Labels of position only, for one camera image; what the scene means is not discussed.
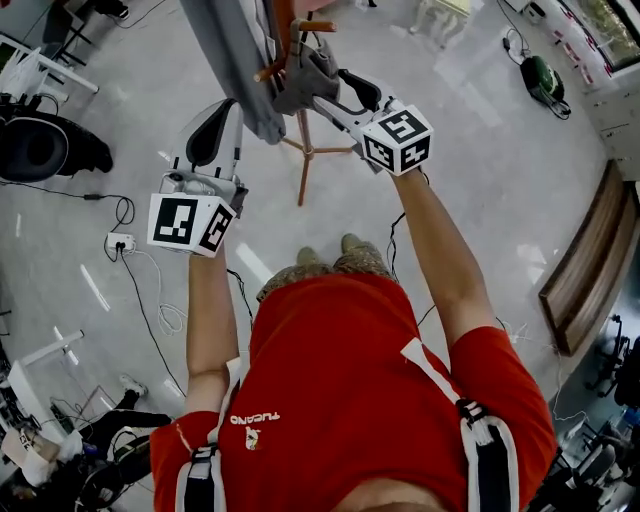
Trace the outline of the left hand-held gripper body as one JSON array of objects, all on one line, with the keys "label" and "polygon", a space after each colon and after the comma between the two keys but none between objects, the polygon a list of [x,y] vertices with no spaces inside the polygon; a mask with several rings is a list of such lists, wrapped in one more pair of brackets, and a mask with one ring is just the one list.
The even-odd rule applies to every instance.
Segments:
[{"label": "left hand-held gripper body", "polygon": [[248,189],[236,173],[237,157],[197,166],[171,159],[159,191],[151,195],[147,243],[176,252],[215,257],[239,218]]}]

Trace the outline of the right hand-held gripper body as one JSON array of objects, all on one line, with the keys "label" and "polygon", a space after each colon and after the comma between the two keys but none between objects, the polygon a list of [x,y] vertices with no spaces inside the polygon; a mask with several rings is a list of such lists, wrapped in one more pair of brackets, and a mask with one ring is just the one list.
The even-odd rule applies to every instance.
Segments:
[{"label": "right hand-held gripper body", "polygon": [[431,156],[434,129],[415,105],[396,98],[370,119],[350,131],[362,159],[371,170],[401,176],[423,165]]}]

